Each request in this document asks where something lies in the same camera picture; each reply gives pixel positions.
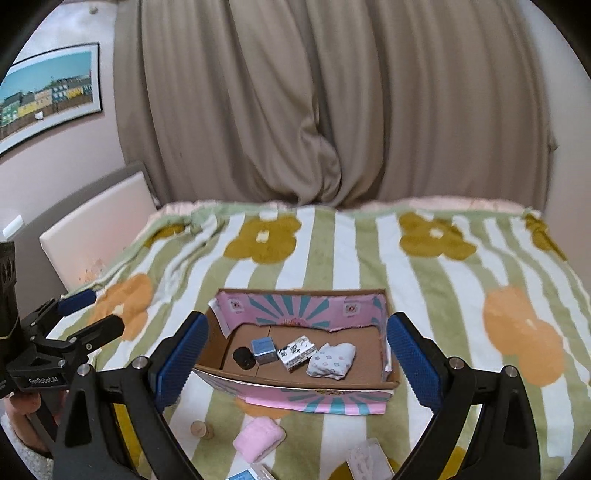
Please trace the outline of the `person's left hand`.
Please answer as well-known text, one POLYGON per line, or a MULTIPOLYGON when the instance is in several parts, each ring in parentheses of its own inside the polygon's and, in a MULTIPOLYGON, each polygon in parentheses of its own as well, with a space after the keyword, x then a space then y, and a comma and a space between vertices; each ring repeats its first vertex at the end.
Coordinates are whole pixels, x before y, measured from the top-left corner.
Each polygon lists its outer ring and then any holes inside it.
POLYGON ((17 393, 4 398, 3 402, 17 438, 33 451, 48 454, 49 449, 29 420, 29 416, 41 407, 41 396, 38 393, 17 393))

